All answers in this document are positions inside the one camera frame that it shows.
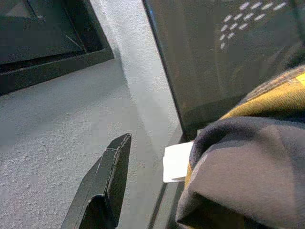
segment black frame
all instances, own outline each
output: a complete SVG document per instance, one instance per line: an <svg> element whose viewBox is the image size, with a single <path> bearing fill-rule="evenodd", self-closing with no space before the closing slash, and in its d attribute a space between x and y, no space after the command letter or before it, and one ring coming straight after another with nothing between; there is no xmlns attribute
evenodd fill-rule
<svg viewBox="0 0 305 229"><path fill-rule="evenodd" d="M63 0L84 51L0 65L0 95L113 59L89 0Z"/></svg>

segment black plastic edge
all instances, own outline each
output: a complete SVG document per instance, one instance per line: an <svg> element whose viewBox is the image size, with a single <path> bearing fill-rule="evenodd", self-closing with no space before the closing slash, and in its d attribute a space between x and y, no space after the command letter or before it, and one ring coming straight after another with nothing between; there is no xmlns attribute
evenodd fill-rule
<svg viewBox="0 0 305 229"><path fill-rule="evenodd" d="M25 66L22 67L20 67L22 63L16 63L18 68L12 71L4 71L0 65L0 96L114 58L111 47L108 44L106 36L94 13L90 1L73 0L73 5L75 4L80 7L79 10L82 10L84 14L87 15L87 19L89 21L84 20L84 24L88 23L91 25L91 30L93 30L92 34L94 34L96 36L96 39L100 41L100 43L102 44L102 49L86 54L71 53L70 55L68 55L69 57L67 57L67 54L63 54L47 58L38 58L25 62ZM81 31L79 27L75 26L75 24L74 27L77 33Z"/></svg>

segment gray stucco surface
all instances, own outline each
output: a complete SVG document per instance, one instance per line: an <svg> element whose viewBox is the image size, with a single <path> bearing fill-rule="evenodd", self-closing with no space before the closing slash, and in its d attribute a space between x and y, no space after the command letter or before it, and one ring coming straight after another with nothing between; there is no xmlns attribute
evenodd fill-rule
<svg viewBox="0 0 305 229"><path fill-rule="evenodd" d="M0 97L0 228L59 228L83 176L126 132L119 228L149 222L177 115L141 1L92 4L115 60Z"/></svg>

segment yellow fabric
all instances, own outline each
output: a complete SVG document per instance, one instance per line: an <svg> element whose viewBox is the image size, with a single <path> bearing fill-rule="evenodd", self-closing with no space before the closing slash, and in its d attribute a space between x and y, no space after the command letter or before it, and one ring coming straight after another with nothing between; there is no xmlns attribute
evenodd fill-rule
<svg viewBox="0 0 305 229"><path fill-rule="evenodd" d="M297 77L297 80L298 80L303 86L305 86L305 73L299 75L299 76Z"/></svg>
<svg viewBox="0 0 305 229"><path fill-rule="evenodd" d="M237 116L257 116L264 112L284 113L305 108L305 87L299 80L284 83L245 104L232 109L221 119Z"/></svg>

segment dark tinted glass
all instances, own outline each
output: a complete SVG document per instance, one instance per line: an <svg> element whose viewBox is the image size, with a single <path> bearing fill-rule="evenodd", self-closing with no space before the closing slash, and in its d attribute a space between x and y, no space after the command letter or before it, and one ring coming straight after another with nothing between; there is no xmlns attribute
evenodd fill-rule
<svg viewBox="0 0 305 229"><path fill-rule="evenodd" d="M61 0L0 1L0 64L81 50Z"/></svg>
<svg viewBox="0 0 305 229"><path fill-rule="evenodd" d="M146 0L184 131L304 56L304 2Z"/></svg>

